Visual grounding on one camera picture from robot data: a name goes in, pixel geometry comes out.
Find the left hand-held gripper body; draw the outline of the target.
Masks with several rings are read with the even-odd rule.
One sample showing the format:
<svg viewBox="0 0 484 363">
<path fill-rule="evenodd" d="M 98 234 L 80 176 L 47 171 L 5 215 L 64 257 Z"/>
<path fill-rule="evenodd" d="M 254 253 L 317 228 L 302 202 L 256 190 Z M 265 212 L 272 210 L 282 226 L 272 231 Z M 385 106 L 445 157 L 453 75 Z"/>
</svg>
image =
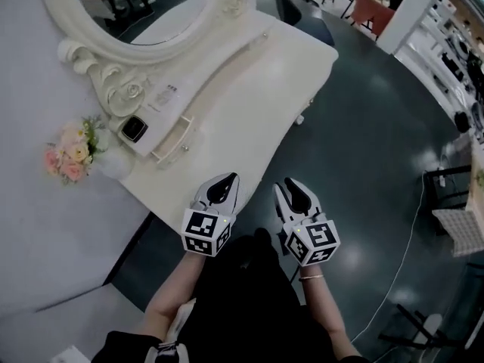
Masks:
<svg viewBox="0 0 484 363">
<path fill-rule="evenodd" d="M 185 210 L 181 241 L 185 251 L 214 257 L 227 243 L 236 221 L 236 212 L 224 215 L 221 204 L 205 205 L 192 200 Z"/>
</svg>

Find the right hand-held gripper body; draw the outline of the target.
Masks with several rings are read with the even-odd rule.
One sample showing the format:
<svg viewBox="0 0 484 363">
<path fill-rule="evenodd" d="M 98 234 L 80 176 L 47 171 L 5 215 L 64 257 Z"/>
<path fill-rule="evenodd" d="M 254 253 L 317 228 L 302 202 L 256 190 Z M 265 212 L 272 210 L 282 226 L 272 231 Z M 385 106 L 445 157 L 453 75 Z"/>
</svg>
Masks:
<svg viewBox="0 0 484 363">
<path fill-rule="evenodd" d="M 286 222 L 283 231 L 287 235 L 284 246 L 301 267 L 327 262 L 340 246 L 334 221 L 324 213 Z"/>
</svg>

